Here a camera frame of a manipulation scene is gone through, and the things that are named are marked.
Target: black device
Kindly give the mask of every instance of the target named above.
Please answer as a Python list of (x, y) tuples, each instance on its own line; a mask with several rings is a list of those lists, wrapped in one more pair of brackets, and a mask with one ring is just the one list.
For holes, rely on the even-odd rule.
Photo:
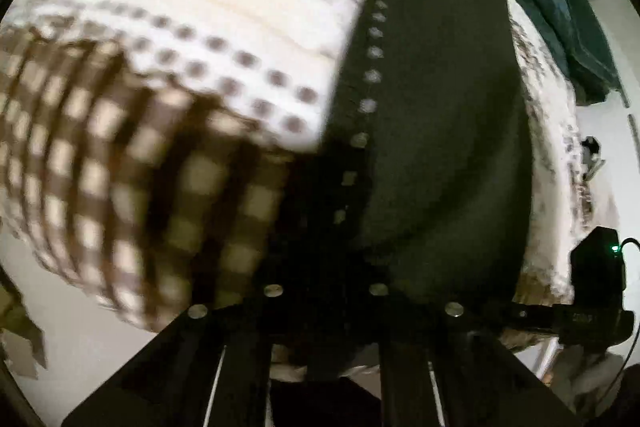
[[(595, 353), (628, 339), (634, 314), (622, 309), (619, 251), (616, 232), (602, 228), (574, 250), (575, 305), (487, 303), (480, 313), (453, 301), (411, 302), (355, 261), (343, 267), (338, 287), (309, 283), (285, 263), (257, 277), (243, 305), (192, 306), (63, 427), (261, 427), (273, 344), (304, 346), (309, 368), (334, 360), (337, 378), (349, 354), (373, 343), (380, 351), (384, 425), (577, 426), (495, 335), (503, 327), (541, 331)], [(602, 283), (596, 288), (593, 269)]]

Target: wire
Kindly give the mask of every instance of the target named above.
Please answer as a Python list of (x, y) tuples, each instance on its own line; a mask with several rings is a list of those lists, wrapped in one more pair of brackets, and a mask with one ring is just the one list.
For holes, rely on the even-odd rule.
[[(640, 243), (633, 237), (627, 237), (622, 243), (620, 243), (619, 251), (622, 252), (622, 249), (624, 248), (624, 246), (628, 245), (629, 243), (636, 245), (636, 247), (638, 247), (638, 250), (640, 250)], [(618, 378), (620, 378), (620, 375), (622, 375), (623, 371), (625, 370), (625, 367), (629, 362), (629, 359), (631, 358), (631, 354), (634, 352), (634, 349), (636, 349), (636, 344), (638, 343), (638, 336), (640, 336), (640, 321), (638, 321), (638, 329), (636, 330), (636, 336), (634, 337), (634, 341), (631, 344), (631, 349), (629, 349), (629, 352), (626, 356), (625, 363), (623, 363), (622, 367), (620, 367), (620, 370), (618, 371), (616, 377), (611, 381), (611, 383), (609, 384), (609, 387), (607, 387), (607, 390), (604, 392), (604, 394), (598, 401), (598, 404), (601, 403), (607, 397), (607, 395), (609, 394), (609, 391), (611, 391), (613, 386), (618, 381)]]

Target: checkered fabric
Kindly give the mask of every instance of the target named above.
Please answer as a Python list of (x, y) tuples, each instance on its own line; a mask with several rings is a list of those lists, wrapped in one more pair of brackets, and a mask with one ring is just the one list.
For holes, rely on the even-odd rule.
[(291, 153), (216, 94), (127, 66), (114, 41), (0, 34), (0, 200), (40, 263), (134, 325), (190, 302), (241, 301), (276, 219)]

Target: screw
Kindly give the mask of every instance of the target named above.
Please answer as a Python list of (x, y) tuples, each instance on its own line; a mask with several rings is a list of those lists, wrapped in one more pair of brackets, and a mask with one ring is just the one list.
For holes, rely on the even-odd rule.
[(208, 312), (209, 310), (207, 310), (207, 307), (204, 304), (194, 304), (191, 308), (189, 308), (187, 314), (192, 319), (201, 319), (203, 317), (206, 317)]
[(267, 297), (280, 297), (284, 292), (284, 289), (279, 284), (269, 284), (264, 287), (264, 294)]
[(376, 282), (369, 286), (369, 293), (374, 297), (386, 297), (389, 295), (389, 288), (385, 283)]
[(460, 315), (465, 312), (465, 309), (462, 304), (459, 304), (457, 302), (450, 302), (446, 306), (444, 306), (444, 311), (450, 317), (460, 317)]

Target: gingham pattern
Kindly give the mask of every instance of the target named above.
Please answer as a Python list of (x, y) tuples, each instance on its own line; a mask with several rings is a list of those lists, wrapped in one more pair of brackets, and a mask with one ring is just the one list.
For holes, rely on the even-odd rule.
[(196, 258), (214, 266), (217, 306), (240, 301), (292, 155), (258, 146), (257, 123), (215, 94), (151, 89), (114, 41), (60, 40), (0, 34), (7, 222), (44, 267), (139, 327), (188, 305)]

